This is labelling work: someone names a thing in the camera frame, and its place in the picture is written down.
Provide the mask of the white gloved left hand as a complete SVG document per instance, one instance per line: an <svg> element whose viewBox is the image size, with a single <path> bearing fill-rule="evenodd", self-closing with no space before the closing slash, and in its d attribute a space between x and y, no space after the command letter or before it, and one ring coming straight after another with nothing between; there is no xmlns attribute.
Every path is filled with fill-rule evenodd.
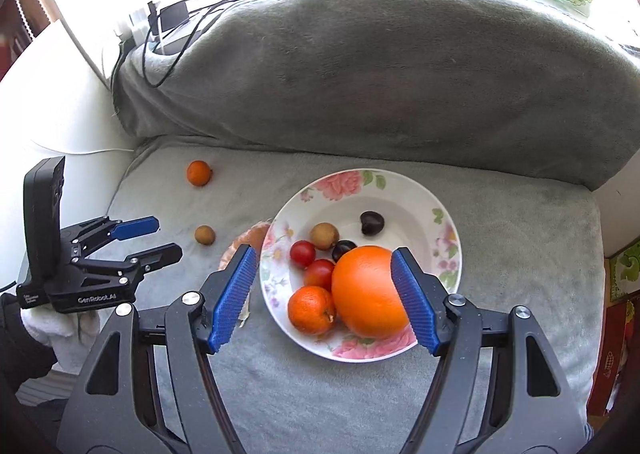
<svg viewBox="0 0 640 454"><path fill-rule="evenodd" d="M66 373L78 375L100 333L96 310L60 313L51 305L22 309L25 330L35 341L53 349L56 364Z"/></svg>

